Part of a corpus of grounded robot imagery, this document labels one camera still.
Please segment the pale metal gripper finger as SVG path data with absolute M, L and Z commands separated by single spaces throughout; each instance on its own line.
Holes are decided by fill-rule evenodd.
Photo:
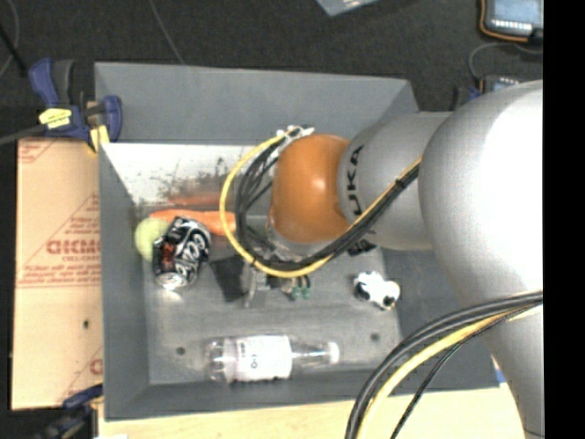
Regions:
M 264 272 L 246 263 L 243 268 L 243 286 L 246 290 L 243 303 L 245 308 L 262 308 L 265 306 L 268 285 Z

